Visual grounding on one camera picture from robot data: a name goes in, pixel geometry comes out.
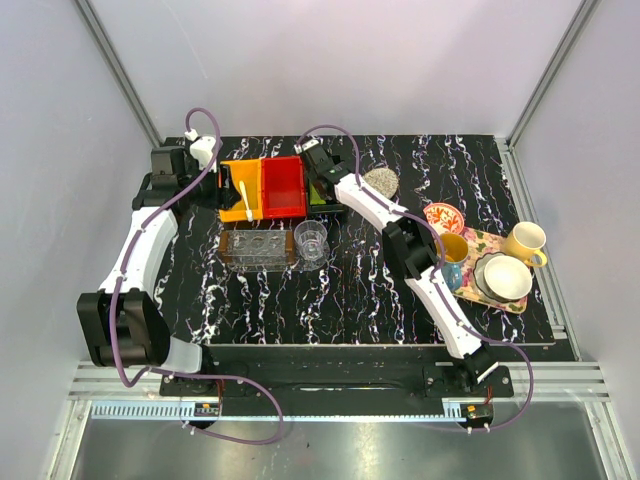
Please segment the clear plastic cup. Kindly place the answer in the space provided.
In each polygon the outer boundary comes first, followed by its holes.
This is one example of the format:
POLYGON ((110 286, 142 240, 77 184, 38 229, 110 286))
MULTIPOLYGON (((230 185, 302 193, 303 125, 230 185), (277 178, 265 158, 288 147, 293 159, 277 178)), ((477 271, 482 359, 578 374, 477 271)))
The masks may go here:
POLYGON ((323 256, 326 238, 326 228, 316 220, 305 220, 294 229, 297 250, 307 261, 315 261, 323 256))

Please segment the white toothbrush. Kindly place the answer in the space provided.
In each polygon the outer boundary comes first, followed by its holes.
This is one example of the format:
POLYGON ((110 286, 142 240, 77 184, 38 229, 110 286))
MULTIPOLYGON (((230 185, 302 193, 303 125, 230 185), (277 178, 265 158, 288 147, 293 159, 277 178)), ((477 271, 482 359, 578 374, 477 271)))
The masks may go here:
POLYGON ((240 187, 240 193, 241 193, 241 197, 242 197, 242 201, 245 207, 245 215, 247 218, 248 222, 253 222, 254 221, 254 216, 253 216, 253 210, 251 208, 251 205, 249 203, 249 196, 248 196, 248 191, 247 191, 247 187, 246 184, 243 180, 239 181, 239 187, 240 187))

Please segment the orange plastic bin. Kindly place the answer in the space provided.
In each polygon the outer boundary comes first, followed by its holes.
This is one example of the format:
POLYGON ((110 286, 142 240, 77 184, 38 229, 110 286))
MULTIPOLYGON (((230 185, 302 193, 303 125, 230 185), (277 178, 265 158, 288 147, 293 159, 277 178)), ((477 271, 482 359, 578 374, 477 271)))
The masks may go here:
MULTIPOLYGON (((254 221, 262 220, 263 200, 262 200, 262 161, 260 159, 223 161, 228 164, 233 171, 233 181, 235 188, 240 192, 239 181, 246 184, 249 203, 253 210, 254 221)), ((220 220, 224 223, 247 221, 243 201, 238 202, 232 210, 220 210, 220 220)))

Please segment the clear acrylic oval tray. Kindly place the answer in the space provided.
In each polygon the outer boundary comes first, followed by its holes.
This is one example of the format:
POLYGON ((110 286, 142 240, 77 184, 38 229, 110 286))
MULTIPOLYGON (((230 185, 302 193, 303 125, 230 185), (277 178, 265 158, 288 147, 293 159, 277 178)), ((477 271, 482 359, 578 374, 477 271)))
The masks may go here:
POLYGON ((218 248, 219 259, 241 273, 313 271, 325 263, 328 253, 326 244, 304 252, 291 230, 225 230, 218 248))

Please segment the red plastic bin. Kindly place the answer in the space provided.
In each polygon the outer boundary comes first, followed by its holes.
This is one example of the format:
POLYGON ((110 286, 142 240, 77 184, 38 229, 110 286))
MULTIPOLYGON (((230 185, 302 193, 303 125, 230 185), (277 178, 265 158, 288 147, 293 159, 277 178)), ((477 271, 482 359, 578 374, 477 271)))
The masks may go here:
POLYGON ((262 213, 266 219, 307 215, 305 178, 299 156, 261 161, 262 213))

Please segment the black plastic bin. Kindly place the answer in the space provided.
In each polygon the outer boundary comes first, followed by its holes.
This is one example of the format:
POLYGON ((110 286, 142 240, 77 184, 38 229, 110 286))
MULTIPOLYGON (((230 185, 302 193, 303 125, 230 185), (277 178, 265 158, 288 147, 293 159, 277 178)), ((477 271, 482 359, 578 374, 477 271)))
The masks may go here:
POLYGON ((308 179, 304 167, 305 187, 306 187, 306 202, 307 202, 307 214, 309 216, 315 215, 341 215, 346 212, 346 206, 335 200, 325 200, 324 205, 313 206, 309 204, 309 186, 313 185, 308 179))

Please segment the blue mug yellow inside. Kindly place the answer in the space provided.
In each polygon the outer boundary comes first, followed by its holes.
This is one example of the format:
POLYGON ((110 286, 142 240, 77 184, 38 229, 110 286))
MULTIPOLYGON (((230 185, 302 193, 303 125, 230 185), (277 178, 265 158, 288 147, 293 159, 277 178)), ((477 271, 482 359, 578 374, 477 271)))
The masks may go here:
POLYGON ((436 249, 445 259, 442 275, 449 290, 454 292, 463 285, 462 267, 469 255, 469 246, 464 237, 450 232, 443 233, 440 239, 442 245, 436 245, 436 249))

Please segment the green toothpaste tube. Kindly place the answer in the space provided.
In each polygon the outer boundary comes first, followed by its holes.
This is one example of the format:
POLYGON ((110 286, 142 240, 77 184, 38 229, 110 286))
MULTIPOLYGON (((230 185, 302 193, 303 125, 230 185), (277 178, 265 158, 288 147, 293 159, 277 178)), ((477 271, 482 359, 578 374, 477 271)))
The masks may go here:
POLYGON ((313 185, 309 186, 309 204, 313 206, 325 204, 325 200, 320 196, 313 185))

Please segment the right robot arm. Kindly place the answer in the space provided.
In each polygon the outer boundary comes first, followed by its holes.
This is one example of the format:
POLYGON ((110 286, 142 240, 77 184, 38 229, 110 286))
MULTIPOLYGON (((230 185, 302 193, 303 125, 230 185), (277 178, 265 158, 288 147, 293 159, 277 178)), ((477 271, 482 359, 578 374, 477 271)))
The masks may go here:
POLYGON ((375 191, 353 166, 330 155, 318 141, 297 144, 295 151, 321 197, 351 208, 381 233, 387 268, 419 298, 444 338, 456 364, 456 387, 468 396, 480 394, 498 362, 446 285, 441 272, 444 248, 435 230, 375 191))

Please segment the clear acrylic toothbrush holder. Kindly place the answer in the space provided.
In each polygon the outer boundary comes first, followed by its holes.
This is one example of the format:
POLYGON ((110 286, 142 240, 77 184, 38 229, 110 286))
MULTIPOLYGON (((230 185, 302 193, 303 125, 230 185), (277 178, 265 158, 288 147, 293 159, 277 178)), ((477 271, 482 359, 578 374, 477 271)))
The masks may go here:
POLYGON ((220 236, 220 259, 236 267, 285 267, 296 262, 290 230, 226 230, 220 236))

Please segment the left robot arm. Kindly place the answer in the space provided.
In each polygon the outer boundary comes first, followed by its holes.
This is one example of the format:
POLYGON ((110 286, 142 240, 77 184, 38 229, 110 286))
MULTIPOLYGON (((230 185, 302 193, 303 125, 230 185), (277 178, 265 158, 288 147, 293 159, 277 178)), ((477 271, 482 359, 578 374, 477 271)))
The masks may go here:
POLYGON ((215 369, 202 347, 175 338, 153 301, 165 251, 182 215, 193 205, 223 206, 227 167, 214 159, 211 136, 151 152, 151 170, 132 200, 130 229, 119 256, 97 291, 83 293, 77 314, 90 359, 98 367, 151 367, 182 373, 195 395, 213 390, 215 369))

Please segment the floral rectangular tray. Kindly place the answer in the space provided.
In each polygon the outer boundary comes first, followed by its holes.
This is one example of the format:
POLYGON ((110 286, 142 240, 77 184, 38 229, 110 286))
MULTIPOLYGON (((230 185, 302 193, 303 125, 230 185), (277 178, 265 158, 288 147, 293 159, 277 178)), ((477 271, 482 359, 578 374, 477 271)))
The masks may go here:
POLYGON ((460 236, 467 243, 468 255, 460 265, 462 284, 453 295, 509 313, 523 313, 527 308, 527 296, 517 300, 501 297, 489 288, 484 278, 486 264, 503 255, 501 247, 505 238, 469 227, 465 227, 460 236))

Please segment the red patterned bowl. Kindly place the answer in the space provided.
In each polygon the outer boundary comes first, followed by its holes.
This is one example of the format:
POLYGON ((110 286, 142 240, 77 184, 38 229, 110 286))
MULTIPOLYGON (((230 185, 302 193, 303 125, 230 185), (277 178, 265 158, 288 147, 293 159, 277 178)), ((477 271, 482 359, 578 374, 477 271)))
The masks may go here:
POLYGON ((427 222, 439 234, 460 234, 465 227, 465 219, 462 213, 454 206, 436 202, 423 209, 427 222))

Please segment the white scalloped bowl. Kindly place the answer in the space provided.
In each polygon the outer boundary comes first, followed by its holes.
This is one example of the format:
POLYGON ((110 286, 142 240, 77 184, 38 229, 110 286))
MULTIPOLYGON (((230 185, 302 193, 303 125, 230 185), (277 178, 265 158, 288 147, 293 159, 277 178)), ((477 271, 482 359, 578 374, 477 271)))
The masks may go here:
POLYGON ((473 270, 478 289, 496 301, 519 301, 532 289, 533 278, 529 268, 520 260, 501 252, 482 256, 473 270))

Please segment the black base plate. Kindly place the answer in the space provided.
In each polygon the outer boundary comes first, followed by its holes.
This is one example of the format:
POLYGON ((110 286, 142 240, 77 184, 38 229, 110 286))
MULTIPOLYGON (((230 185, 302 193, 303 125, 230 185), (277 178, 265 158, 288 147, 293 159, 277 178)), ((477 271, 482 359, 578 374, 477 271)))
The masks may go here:
POLYGON ((483 347, 470 359, 443 346, 206 346, 199 375, 240 376, 286 390, 366 388, 417 397, 511 398, 509 369, 483 347))

